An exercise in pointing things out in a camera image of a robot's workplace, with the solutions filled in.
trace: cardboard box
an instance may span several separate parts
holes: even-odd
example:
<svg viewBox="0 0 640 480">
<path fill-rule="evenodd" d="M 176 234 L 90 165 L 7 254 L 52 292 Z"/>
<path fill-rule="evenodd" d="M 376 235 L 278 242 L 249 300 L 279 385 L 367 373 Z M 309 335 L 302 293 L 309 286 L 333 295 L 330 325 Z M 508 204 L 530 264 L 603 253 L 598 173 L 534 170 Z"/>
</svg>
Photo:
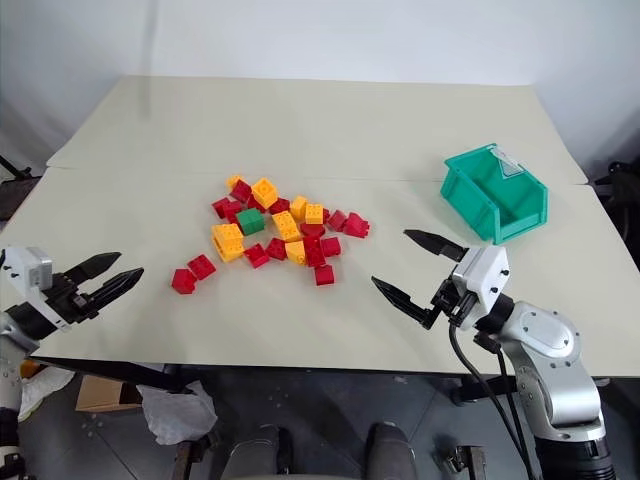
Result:
<svg viewBox="0 0 640 480">
<path fill-rule="evenodd" d="M 78 412 L 114 412 L 138 408 L 142 397 L 128 383 L 85 375 L 82 379 L 76 410 Z"/>
</svg>

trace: black cable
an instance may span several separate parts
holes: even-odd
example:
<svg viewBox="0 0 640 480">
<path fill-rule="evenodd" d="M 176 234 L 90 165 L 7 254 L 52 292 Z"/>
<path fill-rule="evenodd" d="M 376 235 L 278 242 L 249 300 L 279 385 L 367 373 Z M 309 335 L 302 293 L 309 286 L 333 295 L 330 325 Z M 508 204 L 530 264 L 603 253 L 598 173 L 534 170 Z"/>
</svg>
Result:
<svg viewBox="0 0 640 480">
<path fill-rule="evenodd" d="M 487 397 L 489 397 L 493 402 L 493 405 L 496 407 L 496 410 L 498 410 L 498 413 L 500 414 L 502 423 L 504 423 L 504 426 L 507 429 L 507 432 L 509 432 L 509 436 L 511 437 L 511 441 L 513 442 L 513 445 L 516 447 L 516 450 L 520 454 L 520 458 L 522 459 L 522 461 L 525 462 L 525 457 L 522 452 L 522 449 L 520 448 L 518 438 L 516 437 L 516 434 L 513 432 L 513 428 L 511 427 L 511 423 L 509 422 L 509 418 L 507 417 L 507 414 L 504 411 L 504 408 L 502 408 L 500 401 L 498 401 L 498 397 L 496 397 L 496 394 L 493 393 L 493 390 L 491 390 L 491 387 L 489 386 L 489 384 L 487 384 L 485 379 L 482 378 L 482 376 L 480 375 L 480 372 L 476 370 L 476 367 L 474 367 L 473 364 L 467 359 L 467 357 L 465 357 L 464 353 L 462 353 L 462 350 L 460 349 L 460 345 L 458 344 L 458 338 L 456 337 L 456 330 L 457 328 L 455 325 L 453 325 L 452 323 L 449 324 L 449 341 L 451 342 L 451 347 L 453 348 L 453 351 L 455 352 L 460 362 L 467 368 L 467 370 L 469 370 L 469 372 L 471 372 L 471 375 L 473 375 L 476 381 L 480 384 L 480 386 L 482 387 L 482 390 L 484 390 L 484 393 L 487 395 Z"/>
<path fill-rule="evenodd" d="M 527 475 L 530 479 L 535 479 L 533 475 L 533 468 L 531 468 L 531 457 L 529 457 L 529 449 L 527 448 L 527 442 L 524 439 L 524 433 L 522 432 L 522 424 L 520 423 L 520 416 L 518 410 L 516 410 L 516 404 L 513 401 L 513 393 L 511 392 L 511 385 L 509 385 L 509 377 L 507 376 L 507 366 L 504 363 L 504 355 L 502 351 L 498 350 L 498 363 L 500 364 L 500 376 L 504 382 L 504 389 L 507 394 L 507 401 L 509 402 L 509 410 L 511 410 L 511 418 L 513 424 L 516 427 L 516 433 L 518 440 L 520 440 L 520 447 L 522 448 L 522 455 L 524 456 L 524 466 L 527 469 Z"/>
</svg>

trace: yellow building block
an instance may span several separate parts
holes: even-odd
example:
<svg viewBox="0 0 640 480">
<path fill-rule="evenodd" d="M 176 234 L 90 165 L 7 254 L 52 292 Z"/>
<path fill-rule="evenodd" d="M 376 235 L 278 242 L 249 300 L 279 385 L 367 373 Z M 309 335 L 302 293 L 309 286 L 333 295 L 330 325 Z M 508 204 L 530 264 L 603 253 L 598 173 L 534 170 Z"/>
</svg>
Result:
<svg viewBox="0 0 640 480">
<path fill-rule="evenodd" d="M 229 191 L 233 190 L 233 187 L 236 186 L 238 180 L 242 180 L 244 182 L 244 178 L 242 175 L 232 175 L 227 178 L 227 187 L 229 187 Z"/>
<path fill-rule="evenodd" d="M 266 178 L 261 178 L 252 187 L 251 193 L 263 208 L 269 208 L 278 200 L 278 189 Z"/>
<path fill-rule="evenodd" d="M 244 247 L 242 245 L 232 245 L 230 247 L 222 248 L 222 246 L 218 242 L 218 239 L 215 237 L 211 237 L 211 242 L 213 243 L 213 246 L 216 247 L 218 255 L 220 255 L 220 258 L 225 263 L 241 257 L 244 253 Z"/>
<path fill-rule="evenodd" d="M 242 231 L 235 223 L 223 223 L 211 227 L 213 237 L 226 250 L 227 247 L 242 247 Z"/>
<path fill-rule="evenodd" d="M 305 222 L 310 225 L 322 225 L 324 223 L 323 208 L 320 203 L 308 203 L 304 214 Z"/>
<path fill-rule="evenodd" d="M 296 199 L 289 205 L 289 211 L 296 222 L 304 222 L 304 216 L 307 209 L 307 199 L 298 195 Z"/>
<path fill-rule="evenodd" d="M 278 228 L 280 237 L 285 242 L 297 242 L 302 238 L 302 235 L 300 235 L 300 230 L 298 230 L 296 221 L 291 216 L 291 213 L 285 210 L 284 212 L 271 215 L 271 218 L 273 218 L 273 223 L 275 223 L 276 227 Z"/>
<path fill-rule="evenodd" d="M 302 241 L 287 243 L 284 248 L 287 251 L 287 257 L 289 257 L 289 260 L 292 262 L 298 265 L 305 265 L 307 263 Z"/>
</svg>

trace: green building block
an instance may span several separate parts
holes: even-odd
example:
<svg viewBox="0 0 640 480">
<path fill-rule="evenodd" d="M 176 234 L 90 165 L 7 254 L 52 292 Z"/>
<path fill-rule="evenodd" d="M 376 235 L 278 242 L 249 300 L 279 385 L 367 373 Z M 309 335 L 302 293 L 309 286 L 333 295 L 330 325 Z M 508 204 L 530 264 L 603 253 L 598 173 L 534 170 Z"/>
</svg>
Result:
<svg viewBox="0 0 640 480">
<path fill-rule="evenodd" d="M 236 215 L 240 229 L 245 235 L 251 235 L 252 233 L 264 230 L 264 217 L 258 211 L 257 208 L 250 208 L 243 210 Z"/>
</svg>

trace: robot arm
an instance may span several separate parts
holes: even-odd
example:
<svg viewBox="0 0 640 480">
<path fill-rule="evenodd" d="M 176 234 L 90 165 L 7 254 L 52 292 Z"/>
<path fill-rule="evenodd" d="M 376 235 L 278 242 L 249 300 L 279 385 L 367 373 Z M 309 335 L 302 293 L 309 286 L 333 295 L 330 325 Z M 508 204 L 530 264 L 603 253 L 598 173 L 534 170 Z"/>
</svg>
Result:
<svg viewBox="0 0 640 480">
<path fill-rule="evenodd" d="M 107 271 L 119 253 L 103 253 L 64 273 L 53 274 L 52 262 L 37 248 L 9 247 L 0 265 L 26 302 L 0 312 L 0 480 L 24 480 L 25 464 L 18 441 L 22 400 L 20 364 L 56 330 L 94 318 L 101 308 L 130 290 L 142 268 L 120 273 L 91 294 L 78 285 Z"/>
<path fill-rule="evenodd" d="M 405 233 L 459 263 L 431 300 L 432 309 L 421 309 L 406 293 L 372 277 L 378 289 L 427 329 L 442 312 L 461 330 L 476 328 L 481 346 L 503 348 L 546 479 L 614 479 L 600 397 L 582 365 L 575 326 L 556 311 L 514 303 L 502 293 L 510 275 L 503 247 L 465 249 L 439 235 Z"/>
</svg>

